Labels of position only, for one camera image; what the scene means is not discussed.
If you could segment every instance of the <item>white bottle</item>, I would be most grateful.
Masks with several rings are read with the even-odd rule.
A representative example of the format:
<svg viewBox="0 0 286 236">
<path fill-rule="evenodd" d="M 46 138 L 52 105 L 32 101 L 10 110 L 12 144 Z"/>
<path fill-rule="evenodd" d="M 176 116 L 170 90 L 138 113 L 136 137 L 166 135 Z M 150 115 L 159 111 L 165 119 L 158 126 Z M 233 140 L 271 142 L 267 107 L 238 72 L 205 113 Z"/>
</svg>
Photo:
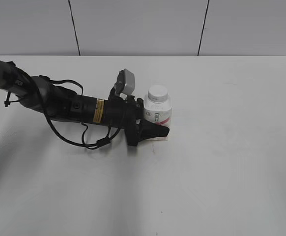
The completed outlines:
<svg viewBox="0 0 286 236">
<path fill-rule="evenodd" d="M 164 86 L 154 85 L 149 88 L 144 98 L 144 118 L 149 122 L 170 127 L 172 118 L 172 102 L 168 90 Z M 168 140 L 168 137 L 151 140 Z"/>
</svg>

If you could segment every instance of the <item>yellow warning label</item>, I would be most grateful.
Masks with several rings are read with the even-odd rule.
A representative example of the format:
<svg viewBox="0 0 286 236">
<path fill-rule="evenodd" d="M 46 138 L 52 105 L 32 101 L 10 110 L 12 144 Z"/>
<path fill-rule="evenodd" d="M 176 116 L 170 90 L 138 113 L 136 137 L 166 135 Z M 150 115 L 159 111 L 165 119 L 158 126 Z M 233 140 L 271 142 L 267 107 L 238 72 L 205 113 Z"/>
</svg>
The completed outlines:
<svg viewBox="0 0 286 236">
<path fill-rule="evenodd" d="M 94 123 L 101 122 L 103 111 L 104 111 L 104 100 L 98 99 L 96 103 L 96 110 L 95 110 L 94 118 L 93 118 Z"/>
</svg>

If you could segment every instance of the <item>screw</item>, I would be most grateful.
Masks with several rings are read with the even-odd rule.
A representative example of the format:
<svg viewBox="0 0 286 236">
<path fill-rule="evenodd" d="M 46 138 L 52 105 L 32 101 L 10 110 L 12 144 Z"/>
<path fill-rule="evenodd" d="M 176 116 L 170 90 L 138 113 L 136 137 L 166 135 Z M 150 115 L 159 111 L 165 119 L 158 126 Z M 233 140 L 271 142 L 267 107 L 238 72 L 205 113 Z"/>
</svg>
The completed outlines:
<svg viewBox="0 0 286 236">
<path fill-rule="evenodd" d="M 80 108 L 80 104 L 79 103 L 73 103 L 73 108 L 74 109 L 79 109 Z"/>
</svg>

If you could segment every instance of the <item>robotic arm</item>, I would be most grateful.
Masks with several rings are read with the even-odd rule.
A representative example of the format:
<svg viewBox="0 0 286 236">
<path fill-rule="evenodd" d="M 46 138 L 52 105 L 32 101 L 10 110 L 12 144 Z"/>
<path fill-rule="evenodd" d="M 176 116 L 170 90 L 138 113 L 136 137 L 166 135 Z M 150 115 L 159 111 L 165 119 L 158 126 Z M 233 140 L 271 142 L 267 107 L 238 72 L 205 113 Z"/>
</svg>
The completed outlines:
<svg viewBox="0 0 286 236">
<path fill-rule="evenodd" d="M 15 94 L 19 99 L 12 102 L 20 102 L 24 107 L 44 114 L 49 126 L 54 133 L 65 142 L 88 149 L 97 149 L 106 144 L 124 129 L 127 144 L 137 146 L 138 142 L 154 138 L 165 137 L 169 128 L 153 124 L 143 117 L 143 100 L 134 100 L 132 92 L 135 88 L 134 75 L 124 69 L 117 77 L 117 82 L 112 88 L 108 100 L 78 95 L 75 91 L 56 86 L 63 83 L 73 83 L 83 87 L 73 80 L 53 81 L 47 76 L 29 76 L 26 72 L 17 68 L 13 62 L 0 61 L 0 89 L 8 92 L 5 106 L 9 101 L 10 94 Z M 120 94 L 127 95 L 122 99 Z M 103 139 L 97 140 L 94 144 L 86 144 L 84 133 L 82 143 L 70 141 L 60 135 L 51 120 L 62 122 L 79 122 L 86 127 L 86 123 L 98 124 L 109 128 L 108 134 Z M 112 127 L 117 128 L 116 132 L 110 135 Z"/>
</svg>

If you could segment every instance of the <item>white wall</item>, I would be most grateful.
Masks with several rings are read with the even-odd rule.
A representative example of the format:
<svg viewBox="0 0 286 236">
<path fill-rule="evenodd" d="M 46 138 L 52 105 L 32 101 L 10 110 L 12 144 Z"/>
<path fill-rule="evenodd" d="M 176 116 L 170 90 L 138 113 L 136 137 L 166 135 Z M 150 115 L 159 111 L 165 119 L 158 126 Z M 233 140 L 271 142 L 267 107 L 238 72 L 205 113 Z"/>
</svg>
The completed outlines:
<svg viewBox="0 0 286 236">
<path fill-rule="evenodd" d="M 206 0 L 71 0 L 82 55 L 196 55 Z"/>
<path fill-rule="evenodd" d="M 286 55 L 286 0 L 211 0 L 200 55 Z"/>
<path fill-rule="evenodd" d="M 0 0 L 0 55 L 77 55 L 65 0 Z"/>
<path fill-rule="evenodd" d="M 208 0 L 70 0 L 81 55 L 198 52 Z M 78 55 L 68 0 L 0 0 L 0 55 Z M 286 55 L 286 0 L 211 0 L 200 56 Z"/>
</svg>

